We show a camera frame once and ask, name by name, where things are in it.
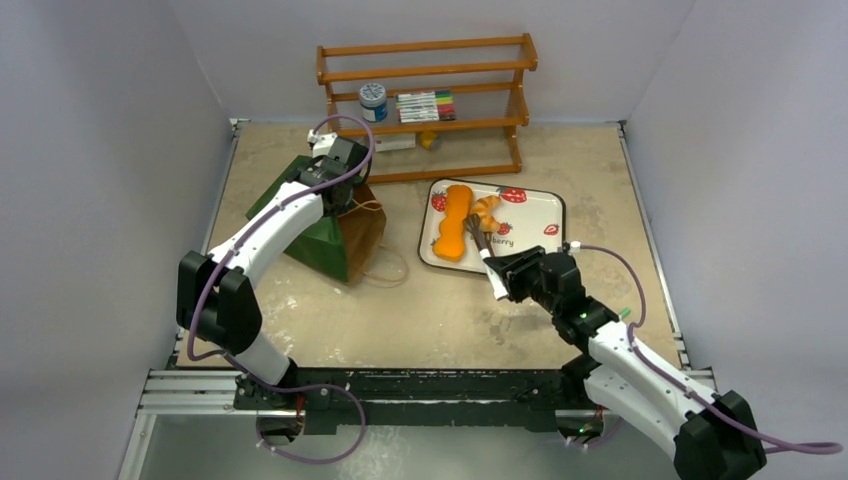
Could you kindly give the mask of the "strawberry print white tray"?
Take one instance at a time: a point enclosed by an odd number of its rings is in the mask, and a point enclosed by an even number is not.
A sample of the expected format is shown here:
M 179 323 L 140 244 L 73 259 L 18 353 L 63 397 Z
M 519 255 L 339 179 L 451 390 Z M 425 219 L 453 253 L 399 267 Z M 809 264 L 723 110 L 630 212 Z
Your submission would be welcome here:
M 561 247 L 566 226 L 566 204 L 557 194 L 509 185 L 466 180 L 439 179 L 428 191 L 422 220 L 418 254 L 431 267 L 483 274 L 485 265 L 474 236 L 465 235 L 465 253 L 452 261 L 437 255 L 434 246 L 441 236 L 440 224 L 457 198 L 471 199 L 471 209 L 480 215 L 487 246 L 494 256 L 506 256 L 531 247 L 547 252 Z

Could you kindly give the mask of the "fake croissant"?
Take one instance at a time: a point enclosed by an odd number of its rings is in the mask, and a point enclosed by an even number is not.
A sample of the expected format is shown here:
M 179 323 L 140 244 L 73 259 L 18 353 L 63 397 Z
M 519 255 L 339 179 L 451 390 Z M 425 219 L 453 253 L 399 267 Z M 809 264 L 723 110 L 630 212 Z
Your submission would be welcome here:
M 484 233 L 497 233 L 501 223 L 493 215 L 494 210 L 501 204 L 502 199 L 498 195 L 489 195 L 476 200 L 470 210 L 469 216 L 477 216 L 479 229 Z

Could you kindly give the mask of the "metal tongs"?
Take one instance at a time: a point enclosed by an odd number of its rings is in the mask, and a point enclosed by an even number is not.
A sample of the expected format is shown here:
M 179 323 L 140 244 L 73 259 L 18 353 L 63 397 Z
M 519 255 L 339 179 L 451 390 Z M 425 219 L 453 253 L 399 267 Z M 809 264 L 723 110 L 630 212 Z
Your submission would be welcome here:
M 481 261 L 483 262 L 484 272 L 489 280 L 493 290 L 493 296 L 496 301 L 506 299 L 508 291 L 501 277 L 485 262 L 486 259 L 492 257 L 491 250 L 487 243 L 486 234 L 482 229 L 481 217 L 472 213 L 469 214 L 463 221 L 465 230 L 471 235 L 476 245 Z

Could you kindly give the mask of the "green brown paper bag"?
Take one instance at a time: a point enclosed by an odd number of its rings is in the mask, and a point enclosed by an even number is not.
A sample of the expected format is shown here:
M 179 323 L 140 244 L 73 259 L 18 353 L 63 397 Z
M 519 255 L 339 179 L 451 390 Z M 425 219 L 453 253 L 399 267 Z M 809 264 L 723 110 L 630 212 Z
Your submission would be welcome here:
M 284 251 L 291 259 L 344 284 L 354 285 L 383 240 L 387 218 L 369 185 L 353 190 L 351 209 L 324 217 L 304 230 Z

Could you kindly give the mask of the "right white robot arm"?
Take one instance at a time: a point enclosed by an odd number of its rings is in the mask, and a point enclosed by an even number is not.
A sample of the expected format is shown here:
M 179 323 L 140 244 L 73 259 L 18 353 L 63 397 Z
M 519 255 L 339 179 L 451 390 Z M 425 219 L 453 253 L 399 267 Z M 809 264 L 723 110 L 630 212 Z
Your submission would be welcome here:
M 586 292 L 570 254 L 534 247 L 483 262 L 497 298 L 533 300 L 580 350 L 569 367 L 583 369 L 561 381 L 569 404 L 617 414 L 668 455 L 681 479 L 748 479 L 766 465 L 748 402 L 717 393 L 638 340 L 633 325 Z

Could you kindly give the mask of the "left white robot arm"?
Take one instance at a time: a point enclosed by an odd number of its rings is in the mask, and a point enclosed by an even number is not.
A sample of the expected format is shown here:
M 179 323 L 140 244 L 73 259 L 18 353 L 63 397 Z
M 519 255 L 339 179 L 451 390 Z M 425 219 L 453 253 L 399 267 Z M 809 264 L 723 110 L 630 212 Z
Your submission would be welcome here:
M 178 265 L 177 324 L 261 380 L 259 395 L 275 409 L 295 402 L 298 382 L 287 375 L 290 358 L 262 331 L 255 288 L 298 236 L 348 206 L 373 155 L 372 145 L 335 133 L 310 132 L 308 143 L 311 159 L 292 164 L 245 226 L 206 254 L 188 252 Z

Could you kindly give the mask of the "orange fake bread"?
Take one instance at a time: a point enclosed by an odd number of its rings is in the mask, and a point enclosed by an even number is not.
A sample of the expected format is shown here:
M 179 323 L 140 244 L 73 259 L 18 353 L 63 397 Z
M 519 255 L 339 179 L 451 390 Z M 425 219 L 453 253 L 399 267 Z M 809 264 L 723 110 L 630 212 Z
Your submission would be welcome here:
M 444 195 L 444 218 L 438 225 L 438 237 L 432 244 L 433 254 L 445 261 L 458 263 L 465 255 L 464 220 L 473 201 L 470 187 L 449 186 Z

